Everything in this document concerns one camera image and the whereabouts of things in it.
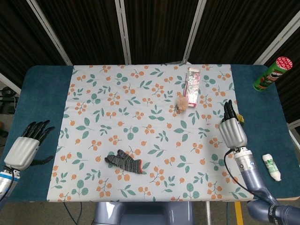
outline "small brown toy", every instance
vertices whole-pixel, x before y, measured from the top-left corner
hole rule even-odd
[[[179,96],[177,99],[177,107],[180,113],[188,108],[188,100],[186,97]]]

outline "white bottle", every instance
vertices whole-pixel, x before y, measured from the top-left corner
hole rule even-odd
[[[281,174],[273,160],[272,155],[270,154],[266,154],[262,156],[263,162],[266,165],[266,167],[268,168],[268,171],[271,175],[271,177],[276,180],[276,181],[281,181]]]

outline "blue table surface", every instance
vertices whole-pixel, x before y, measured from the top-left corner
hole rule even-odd
[[[14,120],[7,138],[1,165],[15,139],[32,121],[51,120],[56,129],[45,139],[35,159],[55,155],[65,101],[73,66],[34,66],[28,70]],[[286,126],[275,84],[258,92],[253,81],[266,70],[262,65],[232,65],[232,77],[240,114],[244,116],[244,130],[248,148],[252,150],[262,177],[276,198],[300,196],[300,168]],[[262,155],[270,153],[282,181],[274,181]],[[9,201],[46,201],[54,160],[45,165],[30,166],[21,172],[21,180]]]

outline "floor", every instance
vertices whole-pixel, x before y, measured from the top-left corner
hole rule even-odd
[[[9,131],[13,120],[13,115],[0,114],[0,121],[3,122],[2,129]],[[6,139],[0,137],[0,144],[5,144]],[[3,147],[0,147],[0,155],[3,152]],[[281,204],[289,204],[300,208],[300,199],[296,201],[281,201]],[[79,202],[67,203],[71,214],[74,217],[79,215]],[[96,203],[83,202],[82,216],[80,219],[81,225],[91,224]],[[226,203],[225,202],[211,202],[211,219],[213,225],[226,224]],[[195,224],[204,225],[206,223],[205,202],[194,203]],[[253,220],[247,211],[247,203],[242,202],[242,215],[244,225],[263,225]],[[73,225],[73,221],[69,217],[62,203],[54,202],[8,202],[0,212],[0,225]],[[229,224],[236,225],[234,203],[229,203]]]

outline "wire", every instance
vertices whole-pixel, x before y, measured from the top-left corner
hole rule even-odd
[[[74,220],[74,218],[73,218],[73,216],[71,215],[71,213],[70,213],[70,211],[69,211],[69,209],[67,208],[67,206],[66,206],[66,203],[64,202],[64,206],[65,206],[65,208],[66,208],[66,210],[67,210],[67,212],[68,212],[68,214],[69,214],[69,216],[71,217],[71,219],[73,220],[73,222],[77,225],[77,223],[76,223],[76,221]]]
[[[268,202],[267,200],[265,200],[263,197],[260,197],[259,195],[253,193],[252,191],[250,191],[249,189],[245,188],[243,185],[241,185],[234,177],[233,175],[230,173],[229,169],[228,169],[228,166],[227,166],[227,163],[226,163],[226,156],[229,155],[231,152],[233,152],[234,150],[233,149],[230,149],[228,152],[225,153],[224,155],[224,164],[225,164],[225,167],[226,167],[226,170],[228,171],[229,175],[231,176],[231,178],[241,187],[243,188],[244,190],[248,191],[250,194],[254,195],[256,198],[264,201],[265,203],[267,204],[270,204],[270,202]]]
[[[226,225],[229,225],[229,209],[228,209],[228,203],[226,204]]]
[[[11,186],[13,185],[14,179],[15,179],[15,173],[14,173],[14,169],[13,169],[13,168],[9,168],[8,166],[4,166],[3,168],[4,168],[4,169],[7,169],[7,170],[9,170],[9,171],[11,172],[11,174],[12,174],[12,179],[11,179],[11,181],[10,181],[10,184],[9,184],[9,186],[8,186],[8,189],[6,189],[6,192],[5,192],[4,195],[1,197],[0,202],[1,202],[1,201],[5,198],[5,196],[8,194],[8,192],[9,192]]]
[[[78,216],[77,222],[74,220],[74,218],[73,218],[73,216],[71,215],[71,213],[70,213],[69,209],[67,208],[67,205],[66,205],[66,203],[65,203],[65,202],[64,202],[64,206],[65,206],[65,208],[66,208],[66,210],[67,210],[67,212],[68,212],[69,216],[70,216],[70,217],[71,217],[71,219],[73,220],[73,222],[74,222],[76,225],[78,225],[78,224],[79,224],[80,217],[81,217],[81,213],[83,212],[83,203],[82,203],[82,202],[80,202],[80,213],[79,213],[79,216]]]
[[[78,219],[77,219],[77,224],[79,224],[79,220],[80,220],[80,217],[81,217],[81,213],[83,212],[83,203],[80,202],[80,213],[79,213],[79,216],[78,216]]]

